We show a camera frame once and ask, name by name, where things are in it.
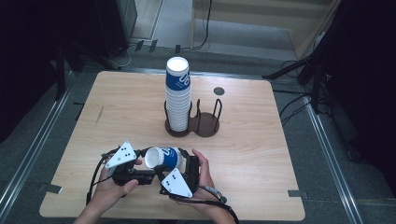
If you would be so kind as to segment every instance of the black cable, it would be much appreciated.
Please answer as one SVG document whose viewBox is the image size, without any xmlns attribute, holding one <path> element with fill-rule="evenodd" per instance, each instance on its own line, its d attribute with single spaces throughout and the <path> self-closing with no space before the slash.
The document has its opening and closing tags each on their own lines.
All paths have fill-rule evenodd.
<svg viewBox="0 0 396 224">
<path fill-rule="evenodd" d="M 286 123 L 288 123 L 288 121 L 289 121 L 292 117 L 296 116 L 296 115 L 299 114 L 301 111 L 303 111 L 304 107 L 305 107 L 306 105 L 309 105 L 309 104 L 310 104 L 310 103 L 305 103 L 304 105 L 300 106 L 298 109 L 294 110 L 288 117 L 282 119 L 282 126 L 285 126 Z"/>
<path fill-rule="evenodd" d="M 102 157 L 102 159 L 99 161 L 99 163 L 97 164 L 95 171 L 93 172 L 93 176 L 92 176 L 92 180 L 91 180 L 91 184 L 90 184 L 90 190 L 87 193 L 87 200 L 86 200 L 86 204 L 88 204 L 91 201 L 92 198 L 92 190 L 93 190 L 93 186 L 94 186 L 94 182 L 95 182 L 95 178 L 96 175 L 99 171 L 100 166 L 102 165 L 103 161 L 105 159 Z"/>
<path fill-rule="evenodd" d="M 203 46 L 204 46 L 204 44 L 206 43 L 206 41 L 207 41 L 207 37 L 209 36 L 209 21 L 210 21 L 210 11 L 212 10 L 212 2 L 213 2 L 213 0 L 210 0 L 210 3 L 209 3 L 209 10 L 208 10 L 208 12 L 207 12 L 207 19 L 206 19 L 206 34 L 205 34 L 205 40 L 204 40 L 204 42 L 200 45 L 200 46 L 197 46 L 197 47 L 193 47 L 193 48 L 191 48 L 191 50 L 198 50 L 198 49 L 201 49 Z"/>
<path fill-rule="evenodd" d="M 239 224 L 240 223 L 239 219 L 238 219 L 238 216 L 236 215 L 235 211 L 231 208 L 231 206 L 229 206 L 227 204 L 224 204 L 224 203 L 221 203 L 221 202 L 209 201 L 209 200 L 206 200 L 206 201 L 203 201 L 203 200 L 201 200 L 201 201 L 190 200 L 190 199 L 186 199 L 186 198 L 177 197 L 174 194 L 169 194 L 169 198 L 171 198 L 171 199 L 173 199 L 175 201 L 181 202 L 181 203 L 204 203 L 204 204 L 214 205 L 214 206 L 220 207 L 220 208 L 228 211 L 231 214 L 231 216 L 233 217 L 233 220 L 235 221 L 235 224 Z"/>
<path fill-rule="evenodd" d="M 311 94 L 311 93 L 304 93 L 303 95 L 301 95 L 301 96 L 295 98 L 294 100 L 292 100 L 291 102 L 289 102 L 288 104 L 286 104 L 285 107 L 283 107 L 283 109 L 280 111 L 279 117 L 282 117 L 283 112 L 286 110 L 286 108 L 288 108 L 289 105 L 293 104 L 294 102 L 298 101 L 299 99 L 301 99 L 301 98 L 303 98 L 303 97 L 305 97 L 305 96 L 307 96 L 307 95 L 310 95 L 310 94 Z"/>
<path fill-rule="evenodd" d="M 318 93 L 318 105 L 323 105 L 327 107 L 327 111 L 321 111 L 317 108 L 317 113 L 319 114 L 327 114 L 330 115 L 329 111 L 329 93 L 326 89 L 326 83 L 329 81 L 329 78 L 323 76 L 319 83 L 319 93 Z"/>
<path fill-rule="evenodd" d="M 119 149 L 119 147 L 115 148 L 105 154 L 102 154 L 102 159 L 99 160 L 98 164 L 96 165 L 95 171 L 93 172 L 93 176 L 92 176 L 92 180 L 91 180 L 91 184 L 90 184 L 90 190 L 87 193 L 86 204 L 88 204 L 91 201 L 93 186 L 95 186 L 96 184 L 99 184 L 100 182 L 108 180 L 110 178 L 109 177 L 109 178 L 106 178 L 104 180 L 101 180 L 101 181 L 98 181 L 95 183 L 96 175 L 98 174 L 100 166 L 104 163 L 104 161 L 108 158 L 109 155 L 114 154 L 115 152 L 117 152 L 118 149 Z"/>
</svg>

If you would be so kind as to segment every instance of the white paper cup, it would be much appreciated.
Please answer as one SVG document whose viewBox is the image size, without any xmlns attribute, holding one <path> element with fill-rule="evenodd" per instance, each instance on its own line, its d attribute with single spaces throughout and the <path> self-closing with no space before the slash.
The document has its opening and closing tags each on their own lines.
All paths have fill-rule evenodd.
<svg viewBox="0 0 396 224">
<path fill-rule="evenodd" d="M 183 132 L 183 131 L 186 130 L 187 122 L 184 122 L 184 123 L 170 123 L 170 125 L 172 125 L 172 127 L 174 128 L 173 129 L 174 131 Z"/>
<path fill-rule="evenodd" d="M 175 168 L 180 169 L 183 157 L 177 147 L 151 147 L 146 152 L 145 164 L 148 168 L 165 164 L 165 171 L 172 171 Z"/>
<path fill-rule="evenodd" d="M 191 96 L 186 95 L 183 97 L 174 97 L 174 96 L 166 95 L 166 101 L 170 101 L 171 103 L 175 103 L 175 104 L 185 104 L 186 102 L 191 101 Z"/>
<path fill-rule="evenodd" d="M 168 101 L 166 102 L 166 108 L 170 109 L 172 111 L 175 111 L 175 112 L 188 111 L 188 110 L 190 110 L 190 105 L 191 105 L 191 102 L 186 102 L 184 105 L 183 104 L 175 104 L 175 103 L 168 102 Z"/>
<path fill-rule="evenodd" d="M 168 110 L 168 118 L 169 120 L 188 120 L 189 119 L 189 112 L 182 112 L 182 113 L 177 113 L 177 112 L 172 112 Z"/>
<path fill-rule="evenodd" d="M 187 129 L 187 128 L 178 128 L 178 127 L 174 127 L 174 128 L 172 128 L 172 131 L 181 133 L 181 132 L 186 131 L 186 129 Z"/>
<path fill-rule="evenodd" d="M 190 91 L 189 62 L 182 57 L 173 57 L 166 63 L 166 88 L 174 95 Z"/>
<path fill-rule="evenodd" d="M 169 115 L 169 122 L 171 123 L 187 123 L 189 120 L 188 116 L 174 116 L 174 115 Z"/>
</svg>

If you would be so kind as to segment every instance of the blue printed cup design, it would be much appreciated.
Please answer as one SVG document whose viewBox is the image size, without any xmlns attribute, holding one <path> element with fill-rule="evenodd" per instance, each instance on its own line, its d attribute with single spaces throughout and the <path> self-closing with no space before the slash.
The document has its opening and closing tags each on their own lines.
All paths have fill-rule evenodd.
<svg viewBox="0 0 396 224">
<path fill-rule="evenodd" d="M 145 163 L 148 168 L 157 165 L 166 165 L 165 171 L 180 169 L 183 159 L 177 147 L 151 147 L 145 156 Z"/>
<path fill-rule="evenodd" d="M 171 90 L 169 93 L 179 94 L 189 90 L 190 87 L 190 72 L 187 72 L 182 77 L 175 77 L 166 71 L 166 87 Z"/>
</svg>

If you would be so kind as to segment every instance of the floor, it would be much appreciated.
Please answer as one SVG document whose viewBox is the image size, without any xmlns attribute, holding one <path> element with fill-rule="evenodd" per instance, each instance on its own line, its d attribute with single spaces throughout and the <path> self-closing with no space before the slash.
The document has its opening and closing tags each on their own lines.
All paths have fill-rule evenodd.
<svg viewBox="0 0 396 224">
<path fill-rule="evenodd" d="M 182 48 L 191 45 L 192 1 L 135 1 L 141 11 L 138 11 L 133 40 L 143 39 L 146 43 L 158 40 L 158 47 L 171 49 L 176 45 Z M 205 40 L 205 26 L 206 20 L 195 21 L 195 47 Z M 200 51 L 280 61 L 296 60 L 286 29 L 210 21 L 208 33 L 208 39 Z"/>
</svg>

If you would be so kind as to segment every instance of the person's arm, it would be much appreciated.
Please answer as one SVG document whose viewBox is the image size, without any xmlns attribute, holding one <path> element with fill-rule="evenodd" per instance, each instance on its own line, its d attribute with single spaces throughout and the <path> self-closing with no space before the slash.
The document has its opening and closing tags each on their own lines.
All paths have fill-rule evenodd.
<svg viewBox="0 0 396 224">
<path fill-rule="evenodd" d="M 141 164 L 141 160 L 137 160 L 136 164 Z M 108 173 L 107 168 L 103 168 L 99 179 L 106 179 Z M 137 180 L 131 180 L 124 186 L 118 186 L 113 179 L 108 179 L 97 185 L 95 193 L 91 201 L 82 210 L 81 214 L 74 221 L 74 224 L 93 224 L 96 223 L 99 217 L 111 208 L 123 196 L 136 189 L 138 185 Z"/>
<path fill-rule="evenodd" d="M 209 186 L 211 188 L 215 187 L 212 177 L 210 176 L 209 171 L 209 161 L 204 155 L 196 149 L 192 150 L 192 153 L 198 157 L 201 168 L 199 174 L 199 185 L 200 186 Z M 205 201 L 205 200 L 213 200 L 216 198 L 207 192 L 204 189 L 198 189 L 193 194 L 192 200 Z M 192 206 L 195 210 L 203 214 L 204 216 L 209 217 L 216 224 L 234 224 L 233 217 L 231 214 L 223 208 L 217 207 L 215 205 L 203 204 L 203 203 L 180 203 L 178 204 L 187 204 Z"/>
</svg>

